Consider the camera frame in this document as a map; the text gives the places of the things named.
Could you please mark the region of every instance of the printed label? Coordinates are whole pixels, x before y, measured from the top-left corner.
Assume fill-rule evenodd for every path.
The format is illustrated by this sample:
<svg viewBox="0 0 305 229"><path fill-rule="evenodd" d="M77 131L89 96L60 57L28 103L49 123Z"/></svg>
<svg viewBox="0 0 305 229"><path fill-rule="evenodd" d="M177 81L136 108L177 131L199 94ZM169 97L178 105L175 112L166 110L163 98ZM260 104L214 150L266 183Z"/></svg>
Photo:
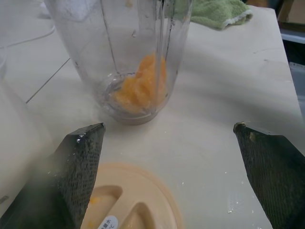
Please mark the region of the printed label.
<svg viewBox="0 0 305 229"><path fill-rule="evenodd" d="M118 225L119 222L115 216L107 216L98 229L117 229Z"/></svg>

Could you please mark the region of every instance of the cardboard box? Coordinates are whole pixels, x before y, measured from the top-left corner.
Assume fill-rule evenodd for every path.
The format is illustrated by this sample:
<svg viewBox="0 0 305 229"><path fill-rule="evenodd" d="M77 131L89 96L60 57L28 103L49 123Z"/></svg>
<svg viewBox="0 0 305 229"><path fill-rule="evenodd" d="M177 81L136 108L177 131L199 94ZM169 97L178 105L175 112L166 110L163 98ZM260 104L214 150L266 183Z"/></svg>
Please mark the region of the cardboard box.
<svg viewBox="0 0 305 229"><path fill-rule="evenodd" d="M305 0L285 0L277 20L283 29L305 32Z"/></svg>

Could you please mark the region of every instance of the white cable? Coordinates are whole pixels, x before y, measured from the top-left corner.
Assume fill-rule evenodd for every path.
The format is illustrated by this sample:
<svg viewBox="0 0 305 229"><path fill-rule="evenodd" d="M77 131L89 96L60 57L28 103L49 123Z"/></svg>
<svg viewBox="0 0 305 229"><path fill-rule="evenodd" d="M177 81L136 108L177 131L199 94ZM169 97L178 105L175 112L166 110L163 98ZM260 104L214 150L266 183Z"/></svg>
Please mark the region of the white cable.
<svg viewBox="0 0 305 229"><path fill-rule="evenodd" d="M47 36L51 35L52 33L54 33L54 31L55 31L55 26L53 25L51 30L49 32L47 32L46 34L42 35L42 36L25 39L25 40L22 40L22 41L19 41L19 42L10 43L10 44L7 44L7 45L4 45L4 46L0 47L0 49L3 49L3 60L0 63L0 72L2 71L2 68L3 68L3 66L6 62L6 59L7 59L7 47L14 46L14 45L17 45L17 44L22 44L22 43L25 43L25 42L31 42L31 41L34 41L34 40L37 40L37 39L40 39L40 38L43 38L43 37L47 37Z"/></svg>
<svg viewBox="0 0 305 229"><path fill-rule="evenodd" d="M52 26L52 29L51 29L49 32L47 32L46 34L42 35L42 36L34 37L34 38L29 38L29 39L22 40L22 41L19 41L19 42L10 43L10 44L7 44L7 45L5 45L5 46L6 46L6 47L10 47L10 46L17 45L17 44L22 44L22 43L25 43L25 42L31 42L31 41L34 41L34 40L37 40L37 39L40 39L40 38L49 36L49 35L51 35L54 31L55 31L55 26L53 25L53 26Z"/></svg>

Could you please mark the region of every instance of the water droplet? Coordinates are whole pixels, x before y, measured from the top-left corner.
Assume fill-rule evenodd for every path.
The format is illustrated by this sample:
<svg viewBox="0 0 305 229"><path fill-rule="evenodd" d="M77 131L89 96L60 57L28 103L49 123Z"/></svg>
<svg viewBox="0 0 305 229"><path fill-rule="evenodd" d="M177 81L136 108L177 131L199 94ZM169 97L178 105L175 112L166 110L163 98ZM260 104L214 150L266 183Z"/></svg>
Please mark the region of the water droplet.
<svg viewBox="0 0 305 229"><path fill-rule="evenodd" d="M137 36L137 31L134 30L134 31L132 32L132 37L136 37L136 36Z"/></svg>

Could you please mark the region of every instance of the mandarin orange segment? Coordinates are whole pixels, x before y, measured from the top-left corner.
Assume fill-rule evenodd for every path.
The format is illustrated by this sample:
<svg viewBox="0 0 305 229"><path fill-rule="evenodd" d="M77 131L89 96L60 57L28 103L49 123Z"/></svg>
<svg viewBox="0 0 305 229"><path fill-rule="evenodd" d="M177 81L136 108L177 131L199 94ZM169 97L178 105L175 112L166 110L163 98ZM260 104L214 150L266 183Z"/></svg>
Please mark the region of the mandarin orange segment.
<svg viewBox="0 0 305 229"><path fill-rule="evenodd" d="M94 229L94 228L95 228L95 226L94 226L94 224L91 222L91 220L90 220L89 223L88 223L88 228L90 228L90 229Z"/></svg>
<svg viewBox="0 0 305 229"><path fill-rule="evenodd" d="M124 109L138 113L155 103L156 74L155 54L145 56L140 62L135 77L126 77L120 90L113 93L113 98ZM166 95L166 62L161 58L160 78L158 85L157 105L163 102Z"/></svg>
<svg viewBox="0 0 305 229"><path fill-rule="evenodd" d="M98 197L92 197L92 198L90 198L89 203L91 203L91 204L96 204L96 203L98 203L100 200L101 200L101 199L98 198Z"/></svg>

